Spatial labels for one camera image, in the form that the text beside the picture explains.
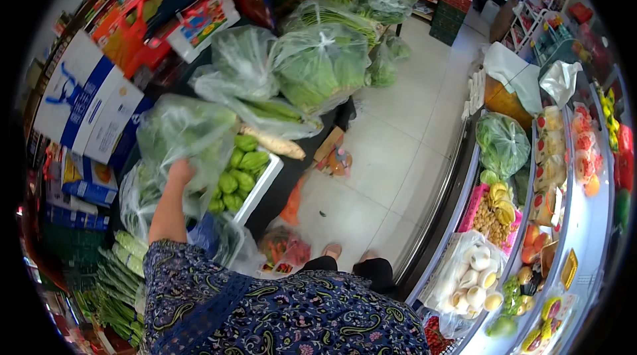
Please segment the black pants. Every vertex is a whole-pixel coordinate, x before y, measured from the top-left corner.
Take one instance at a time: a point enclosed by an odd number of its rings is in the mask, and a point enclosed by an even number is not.
[[[311,259],[305,263],[301,271],[338,271],[336,260],[329,255]],[[370,288],[378,294],[386,295],[395,289],[392,265],[384,258],[372,258],[355,264],[353,271],[356,276],[371,280]]]

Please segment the orange plastic bag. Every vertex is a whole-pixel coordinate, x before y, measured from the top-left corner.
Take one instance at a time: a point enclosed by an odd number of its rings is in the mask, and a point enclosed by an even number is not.
[[[303,187],[307,177],[308,175],[305,173],[299,179],[294,186],[294,189],[292,189],[290,197],[287,199],[287,204],[281,211],[281,214],[279,214],[279,216],[290,225],[297,226],[299,224],[299,217],[297,213],[299,212],[299,206],[301,205],[301,188]]]

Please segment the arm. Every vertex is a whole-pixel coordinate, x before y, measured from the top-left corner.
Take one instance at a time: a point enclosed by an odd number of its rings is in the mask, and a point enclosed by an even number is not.
[[[183,220],[181,198],[183,189],[193,175],[194,168],[190,167],[186,159],[179,159],[170,167],[168,182],[150,223],[149,245],[161,239],[186,243],[186,225]]]

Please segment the white wall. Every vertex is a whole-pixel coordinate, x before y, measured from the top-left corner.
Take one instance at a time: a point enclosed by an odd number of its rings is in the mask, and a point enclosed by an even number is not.
[[[55,40],[55,33],[52,30],[53,24],[56,22],[60,13],[65,10],[69,13],[75,11],[82,0],[52,0],[48,10],[44,14],[39,30],[33,33],[33,39],[26,59],[22,63],[22,72],[20,77],[26,77],[26,72],[33,58],[37,58],[44,62],[44,50],[49,48]],[[20,83],[20,91],[16,98],[17,103],[25,96],[27,91],[26,85]]]

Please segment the hand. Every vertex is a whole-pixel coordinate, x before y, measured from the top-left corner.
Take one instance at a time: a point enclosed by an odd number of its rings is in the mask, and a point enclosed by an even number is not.
[[[186,186],[192,179],[192,176],[195,175],[195,172],[196,170],[190,166],[188,159],[178,159],[171,165],[170,170],[168,170],[168,182]]]

